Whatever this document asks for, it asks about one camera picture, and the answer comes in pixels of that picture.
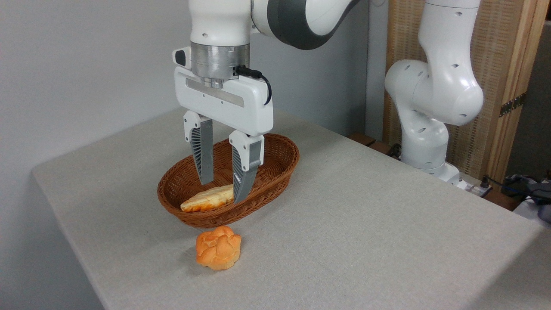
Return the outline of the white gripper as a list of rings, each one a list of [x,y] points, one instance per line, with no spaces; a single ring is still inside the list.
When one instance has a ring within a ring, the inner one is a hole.
[[[207,87],[191,70],[181,66],[174,72],[176,96],[188,110],[184,114],[185,140],[202,185],[214,180],[213,122],[238,131],[229,135],[232,145],[234,204],[250,194],[257,170],[263,165],[264,134],[273,128],[273,105],[266,105],[264,81],[240,76],[222,89]]]

